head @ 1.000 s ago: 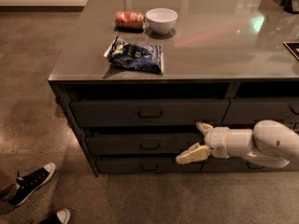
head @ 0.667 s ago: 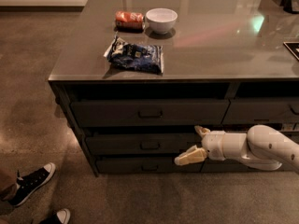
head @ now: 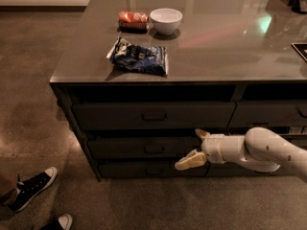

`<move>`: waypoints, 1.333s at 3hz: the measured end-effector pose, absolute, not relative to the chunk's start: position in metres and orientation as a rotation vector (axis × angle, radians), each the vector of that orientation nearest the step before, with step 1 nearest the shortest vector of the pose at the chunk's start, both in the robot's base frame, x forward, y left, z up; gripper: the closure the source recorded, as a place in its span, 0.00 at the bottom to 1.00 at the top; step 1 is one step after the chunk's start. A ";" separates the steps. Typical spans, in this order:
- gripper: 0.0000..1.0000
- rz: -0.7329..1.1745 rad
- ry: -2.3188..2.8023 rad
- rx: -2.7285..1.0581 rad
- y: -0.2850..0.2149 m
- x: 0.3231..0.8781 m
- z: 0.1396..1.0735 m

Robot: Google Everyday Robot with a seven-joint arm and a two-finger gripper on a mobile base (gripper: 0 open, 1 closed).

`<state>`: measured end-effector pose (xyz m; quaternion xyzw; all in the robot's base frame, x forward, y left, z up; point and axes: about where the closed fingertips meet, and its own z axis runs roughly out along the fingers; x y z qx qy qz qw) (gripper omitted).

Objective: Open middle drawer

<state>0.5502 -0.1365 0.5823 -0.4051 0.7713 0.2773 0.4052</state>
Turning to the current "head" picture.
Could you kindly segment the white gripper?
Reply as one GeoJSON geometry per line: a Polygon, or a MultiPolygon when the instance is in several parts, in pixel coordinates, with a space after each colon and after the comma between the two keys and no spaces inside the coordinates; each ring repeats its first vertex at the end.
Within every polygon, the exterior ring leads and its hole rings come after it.
{"type": "Polygon", "coordinates": [[[209,132],[196,128],[197,136],[202,140],[201,150],[193,149],[186,156],[175,163],[178,171],[203,166],[208,160],[210,163],[223,164],[225,162],[222,154],[223,134],[210,134],[209,132]]]}

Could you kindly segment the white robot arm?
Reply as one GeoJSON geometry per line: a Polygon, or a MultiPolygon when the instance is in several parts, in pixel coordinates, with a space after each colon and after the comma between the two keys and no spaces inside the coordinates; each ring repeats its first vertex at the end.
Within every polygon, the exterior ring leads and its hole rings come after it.
{"type": "Polygon", "coordinates": [[[253,127],[245,135],[210,134],[196,128],[201,151],[193,149],[175,163],[178,171],[215,164],[235,163],[248,170],[272,173],[280,167],[307,181],[307,150],[288,142],[264,127],[253,127]]]}

